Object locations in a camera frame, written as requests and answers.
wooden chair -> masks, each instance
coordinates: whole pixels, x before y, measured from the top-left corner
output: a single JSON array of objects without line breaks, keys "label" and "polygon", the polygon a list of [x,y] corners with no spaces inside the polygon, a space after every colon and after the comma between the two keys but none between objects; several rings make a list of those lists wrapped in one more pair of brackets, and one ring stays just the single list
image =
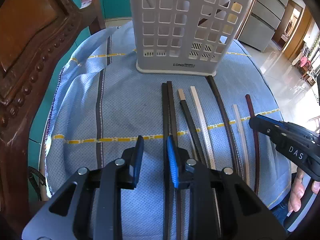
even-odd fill
[{"label": "wooden chair", "polygon": [[104,28],[99,0],[0,0],[0,212],[30,219],[28,137],[53,70],[79,33]]}]

blue cloth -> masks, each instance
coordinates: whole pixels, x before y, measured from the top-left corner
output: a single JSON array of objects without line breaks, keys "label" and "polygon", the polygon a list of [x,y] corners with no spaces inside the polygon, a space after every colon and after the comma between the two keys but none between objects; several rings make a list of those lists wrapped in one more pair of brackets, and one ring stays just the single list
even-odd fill
[{"label": "blue cloth", "polygon": [[[117,29],[102,30],[84,41],[60,74],[46,140],[46,179],[49,196],[79,167],[101,168],[133,147],[138,135],[145,137],[140,180],[135,190],[123,190],[123,239],[162,239],[163,230],[163,140],[161,84],[172,81],[175,97],[179,147],[191,153],[187,124],[179,105],[177,89],[182,88],[197,128],[200,127],[191,98],[195,86],[209,126],[217,170],[232,167],[225,128],[217,102],[204,77],[171,74],[142,74],[136,70],[132,22]],[[282,120],[278,105],[262,74],[248,52],[233,41],[214,77],[228,117],[234,120],[232,105],[248,117],[245,95],[250,94],[255,113]],[[240,136],[231,125],[240,159]],[[254,187],[255,153],[253,133],[243,121],[246,136],[250,187]],[[259,198],[268,208],[277,205],[290,190],[290,162],[275,150],[269,137],[259,134]],[[182,192],[183,238],[188,234],[188,191]],[[175,202],[172,217],[175,217]],[[175,239],[175,219],[170,239]]]}]

silver rivet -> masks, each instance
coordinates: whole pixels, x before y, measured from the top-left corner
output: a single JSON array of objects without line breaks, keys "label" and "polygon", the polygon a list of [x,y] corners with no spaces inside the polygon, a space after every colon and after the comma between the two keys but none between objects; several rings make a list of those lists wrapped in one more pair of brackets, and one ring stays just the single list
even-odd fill
[{"label": "silver rivet", "polygon": [[226,167],[223,169],[223,172],[227,175],[231,175],[233,173],[233,169]]},{"label": "silver rivet", "polygon": [[84,175],[88,172],[88,169],[86,167],[81,167],[78,169],[78,174],[79,175]]},{"label": "silver rivet", "polygon": [[121,165],[125,164],[125,161],[124,161],[124,159],[116,159],[115,164],[117,166],[121,166]]},{"label": "silver rivet", "polygon": [[197,162],[196,162],[195,159],[188,159],[188,160],[187,160],[187,164],[188,164],[189,166],[194,166],[194,165],[197,164]]}]

laundry basket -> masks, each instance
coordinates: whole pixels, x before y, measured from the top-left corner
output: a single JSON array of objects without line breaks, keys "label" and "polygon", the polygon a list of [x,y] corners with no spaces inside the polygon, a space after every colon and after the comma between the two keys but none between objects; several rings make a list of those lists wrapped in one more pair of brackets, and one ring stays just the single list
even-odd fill
[{"label": "laundry basket", "polygon": [[130,0],[138,71],[215,75],[251,0]]}]

